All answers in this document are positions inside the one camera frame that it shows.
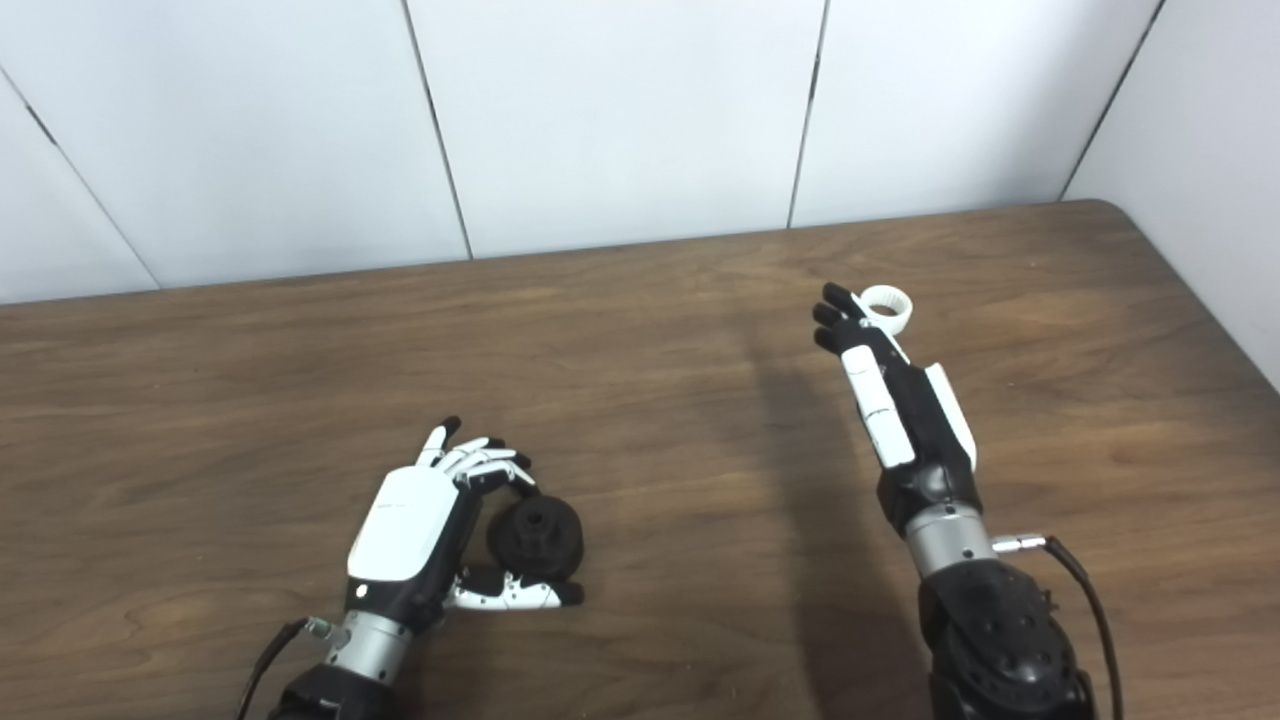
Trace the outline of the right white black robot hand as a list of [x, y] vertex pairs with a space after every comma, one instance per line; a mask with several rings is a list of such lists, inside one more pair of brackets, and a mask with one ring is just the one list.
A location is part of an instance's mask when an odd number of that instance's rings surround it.
[[993, 561], [977, 488], [977, 443], [938, 364], [916, 365], [899, 342], [913, 304], [892, 286], [868, 296], [824, 283], [812, 309], [815, 343], [833, 354], [879, 462], [876, 497], [920, 578]]

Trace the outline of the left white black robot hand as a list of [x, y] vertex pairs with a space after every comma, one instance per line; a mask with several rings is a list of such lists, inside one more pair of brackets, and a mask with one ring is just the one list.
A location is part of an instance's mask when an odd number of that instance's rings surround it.
[[485, 497], [512, 489], [529, 500], [541, 491], [520, 451], [489, 437], [457, 445], [460, 425], [448, 416], [415, 462], [381, 480], [347, 559], [346, 616], [326, 665], [389, 685], [413, 641], [452, 609], [512, 612], [585, 601], [584, 588], [570, 578], [506, 560], [466, 566]]

